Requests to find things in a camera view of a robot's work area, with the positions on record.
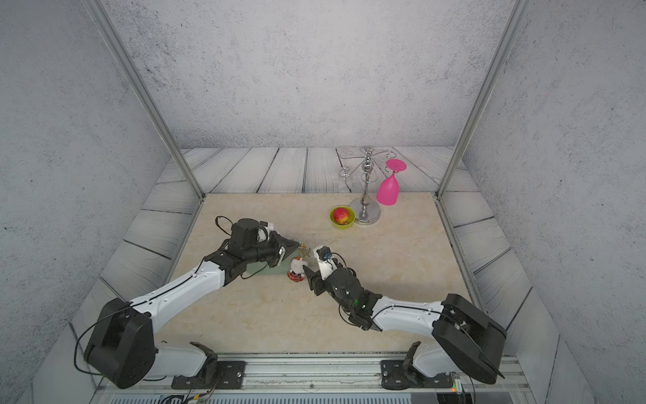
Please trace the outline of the white red doll keychain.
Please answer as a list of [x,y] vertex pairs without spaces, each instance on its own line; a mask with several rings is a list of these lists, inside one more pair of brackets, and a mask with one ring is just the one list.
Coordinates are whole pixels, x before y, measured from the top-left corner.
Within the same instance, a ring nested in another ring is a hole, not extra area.
[[302,257],[293,258],[290,262],[288,277],[296,283],[306,280],[306,273],[304,272],[306,265],[307,261]]

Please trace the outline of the green corduroy bag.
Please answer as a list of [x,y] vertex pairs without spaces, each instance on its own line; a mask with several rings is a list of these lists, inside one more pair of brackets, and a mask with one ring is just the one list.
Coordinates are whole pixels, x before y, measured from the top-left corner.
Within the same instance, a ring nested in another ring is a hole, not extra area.
[[298,242],[262,242],[250,247],[245,252],[246,259],[243,272],[251,276],[260,271],[267,274],[271,269],[276,269],[293,255],[299,248]]

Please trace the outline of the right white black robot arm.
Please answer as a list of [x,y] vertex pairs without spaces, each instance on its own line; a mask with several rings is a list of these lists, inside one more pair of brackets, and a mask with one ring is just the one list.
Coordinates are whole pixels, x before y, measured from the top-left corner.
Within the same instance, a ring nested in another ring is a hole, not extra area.
[[501,359],[506,330],[461,295],[443,301],[397,301],[369,291],[348,268],[322,274],[303,268],[308,286],[331,296],[347,323],[363,331],[402,331],[429,337],[437,343],[412,343],[407,358],[417,375],[432,378],[462,371],[473,380],[494,385],[503,377]]

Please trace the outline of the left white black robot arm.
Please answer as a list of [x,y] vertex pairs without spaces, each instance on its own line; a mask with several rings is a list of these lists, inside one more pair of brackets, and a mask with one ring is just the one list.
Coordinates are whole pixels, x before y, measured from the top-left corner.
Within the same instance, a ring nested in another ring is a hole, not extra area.
[[220,247],[196,268],[130,301],[115,298],[89,326],[83,353],[89,375],[101,375],[119,389],[143,380],[170,377],[176,390],[210,389],[219,378],[218,355],[201,343],[158,344],[155,335],[180,312],[240,278],[249,264],[282,264],[299,242],[281,236],[273,224],[240,219]]

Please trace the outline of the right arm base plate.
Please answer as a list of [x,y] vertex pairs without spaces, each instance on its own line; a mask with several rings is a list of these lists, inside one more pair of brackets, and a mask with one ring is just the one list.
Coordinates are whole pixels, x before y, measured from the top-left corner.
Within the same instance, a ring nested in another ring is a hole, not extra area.
[[403,360],[382,360],[380,362],[382,388],[390,391],[402,391],[409,388],[454,388],[454,378],[450,373],[429,377],[423,375],[413,366],[413,356],[420,345],[420,342],[413,343]]

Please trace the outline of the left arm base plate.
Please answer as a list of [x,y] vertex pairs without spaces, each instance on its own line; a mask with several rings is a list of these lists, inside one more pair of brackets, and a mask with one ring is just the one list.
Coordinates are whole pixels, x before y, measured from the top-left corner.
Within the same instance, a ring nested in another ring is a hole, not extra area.
[[190,345],[206,355],[205,363],[194,376],[176,375],[173,377],[173,390],[240,390],[247,367],[241,360],[219,360],[210,348],[197,342]]

